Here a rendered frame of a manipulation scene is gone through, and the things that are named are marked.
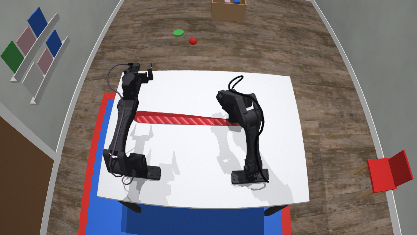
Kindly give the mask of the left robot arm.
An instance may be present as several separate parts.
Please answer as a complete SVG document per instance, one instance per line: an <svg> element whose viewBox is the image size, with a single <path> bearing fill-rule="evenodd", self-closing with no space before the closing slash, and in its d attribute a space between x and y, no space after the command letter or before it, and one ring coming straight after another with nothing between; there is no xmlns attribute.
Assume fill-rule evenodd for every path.
<svg viewBox="0 0 417 235"><path fill-rule="evenodd" d="M133 73L127 73L122 77L122 89L123 89L123 104L120 99L117 105L118 120L112 142L109 149L103 150L103 157L107 167L107 171L113 174L122 176L135 176L148 179L160 179L161 168L159 166L147 165L146 156L143 154L130 153L130 156L126 155L126 143L132 122L136 117L136 113L139 107L139 92L140 87L137 85L135 75ZM110 159L112 152L113 156ZM135 175L134 173L135 169Z"/></svg>

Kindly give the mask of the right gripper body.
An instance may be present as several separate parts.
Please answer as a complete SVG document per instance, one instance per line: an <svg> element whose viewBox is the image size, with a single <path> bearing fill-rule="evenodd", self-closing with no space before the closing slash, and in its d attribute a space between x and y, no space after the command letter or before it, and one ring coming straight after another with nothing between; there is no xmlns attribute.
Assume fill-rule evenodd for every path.
<svg viewBox="0 0 417 235"><path fill-rule="evenodd" d="M237 115L237 110L235 110L235 112L234 112L234 113L229 114L229 116L228 116L228 121L229 121L230 123L232 123L232 124L234 124L234 123L238 123L238 122L239 122L239 120L238 120L238 115Z"/></svg>

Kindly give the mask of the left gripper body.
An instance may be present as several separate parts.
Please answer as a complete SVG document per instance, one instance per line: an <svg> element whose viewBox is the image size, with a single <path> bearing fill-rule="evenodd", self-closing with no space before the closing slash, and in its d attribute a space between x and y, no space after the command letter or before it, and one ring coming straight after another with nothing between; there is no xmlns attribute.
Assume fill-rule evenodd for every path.
<svg viewBox="0 0 417 235"><path fill-rule="evenodd" d="M153 81L153 73L139 73L139 66L130 66L130 70L124 70L124 75L127 73L133 73L135 75L137 86L141 89L142 84L148 84L149 81Z"/></svg>

